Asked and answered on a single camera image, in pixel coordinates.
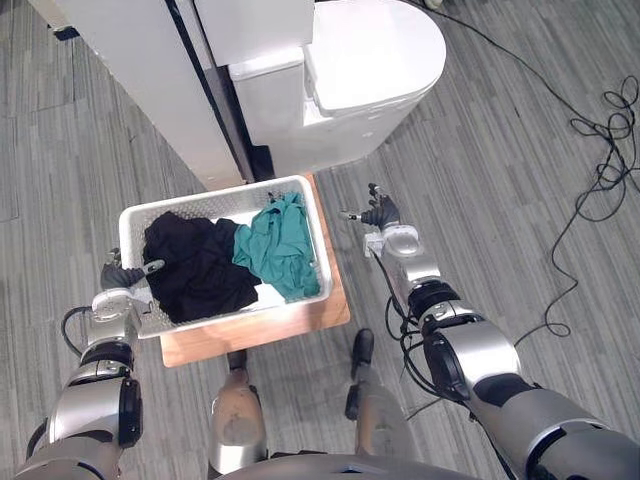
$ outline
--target toilet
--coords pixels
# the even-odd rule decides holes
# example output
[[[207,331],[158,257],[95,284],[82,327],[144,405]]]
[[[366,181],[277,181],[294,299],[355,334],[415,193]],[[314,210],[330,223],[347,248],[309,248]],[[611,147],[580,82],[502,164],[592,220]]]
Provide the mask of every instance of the toilet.
[[[437,25],[399,0],[318,2],[305,12],[299,20],[312,21],[310,43],[301,35],[228,64],[251,142],[269,147],[277,176],[373,152],[445,63]]]

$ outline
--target silver robot arm segment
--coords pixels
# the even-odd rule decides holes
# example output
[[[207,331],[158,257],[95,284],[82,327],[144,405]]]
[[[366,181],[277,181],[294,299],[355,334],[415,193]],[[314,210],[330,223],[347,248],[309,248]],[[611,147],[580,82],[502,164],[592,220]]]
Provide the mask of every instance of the silver robot arm segment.
[[[432,383],[468,408],[512,475],[640,478],[640,446],[559,393],[528,384],[513,344],[444,281],[380,187],[369,190],[372,210],[346,218],[379,227],[365,238],[366,249],[384,266],[404,311],[418,319]]]
[[[162,262],[123,270],[103,268],[108,289],[93,299],[88,345],[47,423],[44,446],[20,467],[16,480],[115,480],[125,448],[142,435],[142,398],[131,377],[140,315],[148,305],[128,290]]]

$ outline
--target white plastic basket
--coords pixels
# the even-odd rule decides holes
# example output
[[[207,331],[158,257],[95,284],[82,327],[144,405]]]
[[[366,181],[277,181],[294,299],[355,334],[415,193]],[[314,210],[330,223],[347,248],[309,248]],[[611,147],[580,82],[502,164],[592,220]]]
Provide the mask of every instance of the white plastic basket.
[[[313,246],[315,259],[313,265],[320,284],[320,292],[317,295],[290,302],[290,304],[308,304],[326,300],[333,286],[329,258],[327,257],[322,226],[311,184],[301,176],[278,178],[217,192],[172,198],[127,208],[120,215],[118,226],[122,266],[124,268],[134,268],[141,267],[144,264],[142,259],[142,250],[145,245],[144,231],[156,218],[167,211],[172,211],[183,218],[205,217],[212,221],[216,221],[219,218],[228,218],[238,224],[249,225],[253,217],[268,205],[269,193],[278,196],[287,192],[302,194],[302,201],[307,210],[307,224]],[[148,283],[142,280],[136,285],[134,293],[137,298],[151,302],[151,311],[142,316],[142,328],[138,332],[138,337],[151,338],[165,333],[188,330],[219,321],[237,319],[285,305],[283,297],[271,285],[261,284],[256,287],[256,290],[258,292],[258,301],[242,310],[174,324],[169,320],[167,314],[160,309],[158,302],[151,296]]]

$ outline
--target gray carpet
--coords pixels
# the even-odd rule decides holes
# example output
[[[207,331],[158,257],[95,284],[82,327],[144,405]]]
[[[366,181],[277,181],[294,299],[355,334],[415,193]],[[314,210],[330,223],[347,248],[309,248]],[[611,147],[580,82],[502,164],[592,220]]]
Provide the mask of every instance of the gray carpet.
[[[640,74],[636,0],[445,0],[444,11],[526,56],[601,120],[600,93]],[[369,158],[318,175],[353,319],[251,352],[274,451],[352,450],[354,425],[341,412],[349,347],[365,325],[405,410],[430,400],[400,377],[399,349],[384,333],[384,282],[360,252],[364,229],[337,216],[366,207],[369,181],[392,192],[451,284],[510,338],[538,324],[566,285],[549,249],[605,148],[572,133],[569,113],[512,60],[437,22],[448,60],[433,91]],[[0,2],[0,82],[0,478],[10,478],[75,365],[59,320],[98,291],[119,213],[202,187],[82,40],[55,41],[24,0]],[[636,440],[639,206],[630,192],[614,219],[575,225],[559,253],[581,284],[553,313],[574,334],[539,332],[519,349],[527,378]],[[145,433],[122,459],[123,478],[203,477],[207,411],[224,369],[222,359],[165,369],[159,342],[141,344]],[[504,478],[461,408],[440,403],[411,427],[422,460]]]

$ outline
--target wooden platform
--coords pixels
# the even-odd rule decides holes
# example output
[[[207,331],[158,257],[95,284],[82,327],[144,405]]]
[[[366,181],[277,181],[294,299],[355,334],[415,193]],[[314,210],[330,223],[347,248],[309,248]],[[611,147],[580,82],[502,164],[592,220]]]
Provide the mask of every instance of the wooden platform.
[[[335,327],[349,321],[349,306],[342,288],[342,280],[315,180],[312,175],[308,175],[307,178],[311,182],[316,198],[329,264],[331,265],[333,290],[329,298],[323,302],[286,306],[244,318],[230,319],[214,325],[162,335],[160,343],[162,345],[162,361],[165,366],[177,367],[206,360],[235,350]]]

